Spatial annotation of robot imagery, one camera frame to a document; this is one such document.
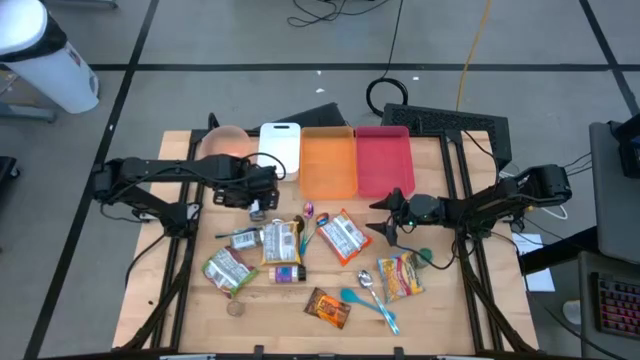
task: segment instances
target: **snack wrapper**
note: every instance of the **snack wrapper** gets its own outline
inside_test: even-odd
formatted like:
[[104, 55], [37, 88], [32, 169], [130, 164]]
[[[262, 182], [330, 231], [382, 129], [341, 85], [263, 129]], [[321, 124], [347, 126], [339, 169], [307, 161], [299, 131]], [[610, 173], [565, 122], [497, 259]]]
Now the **snack wrapper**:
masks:
[[342, 329], [351, 311], [351, 305], [338, 301], [324, 291], [315, 288], [304, 308], [304, 312], [320, 319], [327, 320], [331, 325]]
[[202, 265], [202, 272], [231, 299], [258, 274], [258, 269], [245, 264], [236, 250], [225, 246]]
[[272, 223], [264, 226], [262, 265], [300, 264], [298, 223]]
[[238, 251], [253, 249], [262, 244], [261, 235], [261, 230], [233, 234], [230, 240], [231, 247]]
[[386, 303], [424, 292], [410, 252], [392, 256], [391, 259], [378, 259], [378, 269]]
[[370, 236], [360, 231], [344, 209], [316, 232], [333, 249], [342, 266], [347, 265], [362, 249], [373, 242]]

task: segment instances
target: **pink tray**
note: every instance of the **pink tray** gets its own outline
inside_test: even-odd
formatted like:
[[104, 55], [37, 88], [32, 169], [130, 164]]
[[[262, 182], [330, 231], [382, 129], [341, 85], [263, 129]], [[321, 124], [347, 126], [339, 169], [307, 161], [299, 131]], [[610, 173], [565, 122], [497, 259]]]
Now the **pink tray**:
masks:
[[409, 129], [404, 126], [360, 126], [356, 129], [358, 194], [383, 198], [393, 188], [408, 196], [416, 188]]

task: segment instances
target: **keyboard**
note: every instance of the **keyboard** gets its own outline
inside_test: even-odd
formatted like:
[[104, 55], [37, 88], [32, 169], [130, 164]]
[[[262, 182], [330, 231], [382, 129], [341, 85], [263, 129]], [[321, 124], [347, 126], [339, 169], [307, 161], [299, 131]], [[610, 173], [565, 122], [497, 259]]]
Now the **keyboard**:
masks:
[[592, 273], [596, 328], [640, 340], [640, 284]]

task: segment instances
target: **gray floor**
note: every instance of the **gray floor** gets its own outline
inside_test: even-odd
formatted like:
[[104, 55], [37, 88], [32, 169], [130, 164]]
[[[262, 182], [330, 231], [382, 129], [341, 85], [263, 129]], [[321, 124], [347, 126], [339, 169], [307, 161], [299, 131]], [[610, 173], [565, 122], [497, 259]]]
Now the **gray floor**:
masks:
[[[618, 62], [640, 63], [635, 30], [640, 3], [590, 3]], [[297, 29], [285, 21], [301, 16], [290, 1], [160, 0], [140, 62], [384, 63], [397, 4], [390, 1], [363, 16]], [[89, 63], [127, 64], [149, 0], [120, 5], [114, 11], [56, 1], [49, 8]], [[347, 7], [355, 11], [368, 5], [351, 1]], [[394, 62], [464, 62], [483, 6], [474, 0], [405, 0]], [[494, 0], [475, 62], [606, 63], [578, 1], [572, 0]], [[98, 75], [101, 103], [91, 112], [60, 113], [53, 125], [0, 121], [0, 154], [17, 157], [24, 169], [0, 212], [0, 349], [7, 359], [24, 353], [124, 72]], [[412, 105], [442, 109], [455, 107], [459, 75], [390, 73], [407, 85]], [[624, 75], [640, 92], [640, 73]], [[334, 101], [352, 125], [378, 124], [364, 101], [366, 86], [378, 76], [379, 71], [136, 72], [108, 158], [153, 158], [164, 131], [203, 128], [210, 111], [221, 123], [251, 128]], [[384, 86], [373, 95], [377, 104], [401, 100], [396, 90]], [[461, 108], [509, 118], [514, 163], [521, 169], [566, 164], [588, 152], [589, 123], [630, 117], [608, 71], [471, 72]], [[530, 215], [562, 236], [595, 224], [590, 173], [571, 182], [568, 221], [542, 212]], [[135, 225], [105, 220], [92, 205], [41, 356], [109, 349], [138, 231]], [[546, 234], [543, 239], [555, 241]], [[578, 297], [577, 266], [565, 264], [552, 273], [557, 291], [536, 297], [559, 312], [564, 301]], [[534, 303], [532, 311], [543, 349], [579, 355], [575, 338]]]

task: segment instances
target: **table leg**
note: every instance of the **table leg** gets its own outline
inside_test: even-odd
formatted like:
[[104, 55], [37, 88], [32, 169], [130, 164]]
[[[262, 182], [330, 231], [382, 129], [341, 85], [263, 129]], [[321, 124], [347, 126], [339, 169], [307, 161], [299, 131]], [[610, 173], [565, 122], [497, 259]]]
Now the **table leg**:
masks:
[[599, 253], [597, 227], [593, 226], [520, 257], [523, 275], [575, 259], [581, 251]]

